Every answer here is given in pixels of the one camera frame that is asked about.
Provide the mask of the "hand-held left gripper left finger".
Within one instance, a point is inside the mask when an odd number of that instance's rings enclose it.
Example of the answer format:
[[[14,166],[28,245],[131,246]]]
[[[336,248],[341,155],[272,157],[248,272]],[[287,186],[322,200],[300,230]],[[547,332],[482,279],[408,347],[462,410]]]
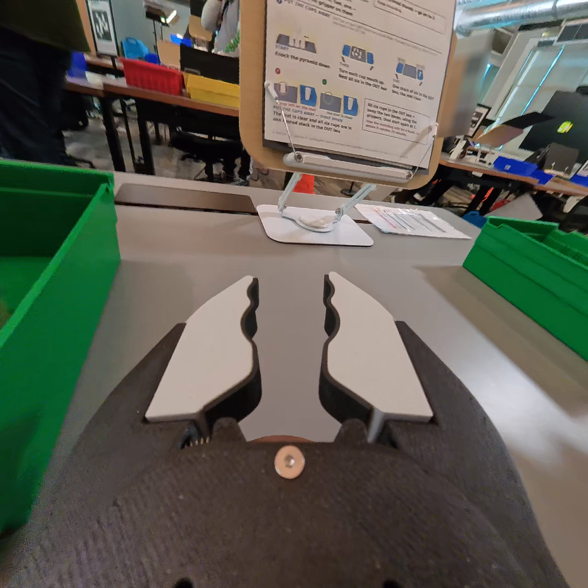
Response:
[[[254,335],[259,281],[245,276],[210,298],[186,321],[148,406],[150,423],[192,421],[201,437],[259,405],[261,373]]]

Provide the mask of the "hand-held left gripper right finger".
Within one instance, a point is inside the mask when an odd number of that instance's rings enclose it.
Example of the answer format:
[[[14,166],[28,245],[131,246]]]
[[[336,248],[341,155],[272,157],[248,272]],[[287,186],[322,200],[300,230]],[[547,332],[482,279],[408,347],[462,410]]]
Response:
[[[430,423],[434,411],[384,305],[336,272],[324,276],[319,400],[339,424],[358,420],[376,442],[388,422]]]

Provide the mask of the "green plastic bin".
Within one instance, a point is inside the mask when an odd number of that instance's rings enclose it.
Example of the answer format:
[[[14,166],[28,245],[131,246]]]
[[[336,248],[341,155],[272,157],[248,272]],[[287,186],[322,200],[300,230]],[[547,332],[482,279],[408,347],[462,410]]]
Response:
[[[32,512],[121,263],[114,188],[1,160],[1,535]]]
[[[587,236],[487,217],[463,267],[587,360]]]

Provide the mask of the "grey desk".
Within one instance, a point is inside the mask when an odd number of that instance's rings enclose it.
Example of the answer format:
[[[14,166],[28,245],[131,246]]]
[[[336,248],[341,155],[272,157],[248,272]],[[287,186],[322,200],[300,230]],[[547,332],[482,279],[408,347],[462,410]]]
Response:
[[[260,405],[247,439],[330,442],[339,427],[318,398],[326,339],[324,274],[335,271],[404,321],[481,404],[516,462],[548,547],[572,587],[587,587],[587,362],[462,267],[470,239],[398,237],[371,224],[371,247],[274,242],[258,217],[122,205],[173,188],[275,203],[259,188],[115,173],[121,266],[77,383],[42,491],[55,485],[107,395],[177,323],[245,275],[259,279]]]

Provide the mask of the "laminated paper card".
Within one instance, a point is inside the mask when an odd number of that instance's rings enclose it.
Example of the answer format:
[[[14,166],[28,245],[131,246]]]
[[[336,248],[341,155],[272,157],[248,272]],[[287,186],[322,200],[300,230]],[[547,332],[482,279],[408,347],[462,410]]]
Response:
[[[382,233],[397,236],[462,239],[471,237],[455,229],[433,212],[359,203],[355,209]]]

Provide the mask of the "grey folded board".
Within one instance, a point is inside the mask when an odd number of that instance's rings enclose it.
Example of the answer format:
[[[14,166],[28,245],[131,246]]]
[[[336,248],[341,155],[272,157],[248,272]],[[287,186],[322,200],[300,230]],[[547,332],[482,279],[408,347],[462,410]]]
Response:
[[[525,194],[492,211],[489,216],[524,221],[538,221],[542,218],[543,213],[533,200],[532,195]]]

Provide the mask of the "black office chair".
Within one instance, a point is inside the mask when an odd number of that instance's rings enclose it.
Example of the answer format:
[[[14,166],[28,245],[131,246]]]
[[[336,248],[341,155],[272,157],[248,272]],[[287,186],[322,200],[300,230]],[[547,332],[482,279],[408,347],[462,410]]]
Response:
[[[215,181],[215,164],[222,164],[225,179],[233,179],[242,151],[240,140],[203,137],[183,130],[171,132],[169,146],[182,153],[180,161],[203,163],[208,182]]]

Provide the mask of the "wooden table with bins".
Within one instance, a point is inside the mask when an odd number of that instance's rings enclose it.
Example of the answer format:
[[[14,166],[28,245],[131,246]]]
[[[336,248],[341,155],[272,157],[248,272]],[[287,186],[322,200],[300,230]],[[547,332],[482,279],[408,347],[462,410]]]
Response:
[[[445,153],[440,157],[439,165],[473,174],[479,180],[482,180],[484,176],[487,178],[500,178],[502,180],[522,182],[530,185],[535,191],[546,192],[548,194],[580,196],[581,198],[587,196],[586,187],[574,184],[568,180],[551,179],[548,183],[542,185],[538,183],[536,178],[500,171],[493,166],[469,162],[463,159],[450,159]]]

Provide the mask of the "yellow plastic bin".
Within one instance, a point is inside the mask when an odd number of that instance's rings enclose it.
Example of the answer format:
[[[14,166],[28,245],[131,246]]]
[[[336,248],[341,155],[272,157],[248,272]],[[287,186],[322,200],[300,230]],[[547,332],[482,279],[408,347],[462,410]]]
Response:
[[[239,109],[240,89],[238,84],[187,72],[183,73],[183,78],[190,99]]]

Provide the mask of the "wooden table black legs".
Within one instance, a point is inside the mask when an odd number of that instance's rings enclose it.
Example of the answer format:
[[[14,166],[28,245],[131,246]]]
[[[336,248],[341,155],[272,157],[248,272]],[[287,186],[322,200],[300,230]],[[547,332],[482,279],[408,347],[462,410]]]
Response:
[[[171,129],[187,123],[187,129],[194,130],[196,133],[224,139],[239,139],[238,107],[225,107],[193,100],[185,95],[171,95],[128,86],[123,83],[123,80],[106,77],[101,77],[101,81],[97,83],[82,78],[67,77],[65,89],[98,98],[109,153],[116,172],[125,172],[126,166],[112,110],[112,103],[115,100],[134,99],[135,101],[143,158],[143,167],[139,169],[139,172],[146,175],[155,174],[151,138],[146,126],[149,121],[165,124]]]

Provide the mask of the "red plastic bin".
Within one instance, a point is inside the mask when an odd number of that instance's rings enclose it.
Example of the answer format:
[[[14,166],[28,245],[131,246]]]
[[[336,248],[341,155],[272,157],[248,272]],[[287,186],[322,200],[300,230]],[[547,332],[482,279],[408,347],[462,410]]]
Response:
[[[184,80],[180,70],[138,59],[122,58],[126,84],[149,91],[182,96]]]

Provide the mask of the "black monitor screen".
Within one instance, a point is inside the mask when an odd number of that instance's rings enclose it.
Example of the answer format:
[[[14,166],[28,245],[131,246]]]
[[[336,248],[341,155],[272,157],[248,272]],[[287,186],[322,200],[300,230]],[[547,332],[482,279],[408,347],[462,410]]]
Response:
[[[587,93],[557,91],[541,112],[550,120],[534,125],[519,148],[537,151],[557,143],[578,151],[587,159]]]

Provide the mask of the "printed instruction sheet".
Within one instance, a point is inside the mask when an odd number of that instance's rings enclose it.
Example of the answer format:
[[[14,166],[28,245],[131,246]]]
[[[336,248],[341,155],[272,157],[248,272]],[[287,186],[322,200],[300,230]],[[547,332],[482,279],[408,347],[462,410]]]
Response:
[[[456,1],[268,1],[263,139],[424,170]]]

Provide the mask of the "black white marker sign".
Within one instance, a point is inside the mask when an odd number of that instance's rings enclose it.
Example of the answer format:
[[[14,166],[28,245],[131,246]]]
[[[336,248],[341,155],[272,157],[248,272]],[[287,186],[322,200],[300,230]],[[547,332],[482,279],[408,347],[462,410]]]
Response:
[[[111,1],[86,1],[96,53],[119,55]]]

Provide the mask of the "silver ventilation duct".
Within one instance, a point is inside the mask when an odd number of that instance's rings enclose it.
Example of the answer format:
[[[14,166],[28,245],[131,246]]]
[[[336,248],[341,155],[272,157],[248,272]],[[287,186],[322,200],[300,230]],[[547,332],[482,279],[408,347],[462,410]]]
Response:
[[[587,17],[587,1],[479,1],[458,5],[454,30],[474,30],[549,23]]]

